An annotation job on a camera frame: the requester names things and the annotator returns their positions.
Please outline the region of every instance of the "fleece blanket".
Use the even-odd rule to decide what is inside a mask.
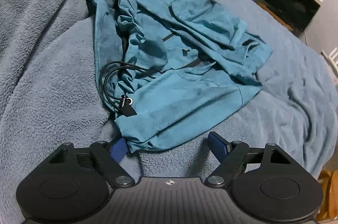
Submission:
[[[251,146],[276,142],[318,175],[337,137],[337,93],[322,59],[252,1],[216,1],[275,53],[257,73],[263,90],[214,130]],[[44,157],[63,142],[84,147],[118,131],[95,86],[86,0],[0,0],[0,25],[0,223],[17,224],[16,187]],[[218,165],[206,138],[129,155],[121,165],[136,179],[205,178]]]

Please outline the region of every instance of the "blue blanket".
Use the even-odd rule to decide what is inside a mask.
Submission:
[[[97,87],[106,106],[118,116],[115,122],[131,152],[166,150],[187,142],[261,90],[253,74],[271,49],[214,0],[93,2]],[[105,71],[99,78],[109,60],[122,60],[121,36],[129,39],[124,61],[147,70],[152,78],[125,69],[119,77]],[[103,84],[115,97],[131,97],[137,115],[118,112],[118,100],[113,108],[104,97]]]
[[[0,0],[0,223],[18,224],[18,183],[63,142],[75,147],[118,133],[95,85],[94,17],[86,0]],[[251,0],[216,0],[274,50],[257,72],[263,89],[214,127],[222,137],[276,142],[318,175],[337,139],[337,92],[321,57]],[[207,134],[121,164],[140,175],[206,177],[218,161]]]

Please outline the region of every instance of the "tv screen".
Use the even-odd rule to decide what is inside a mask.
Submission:
[[[264,0],[267,7],[294,29],[304,31],[318,11],[316,0]]]

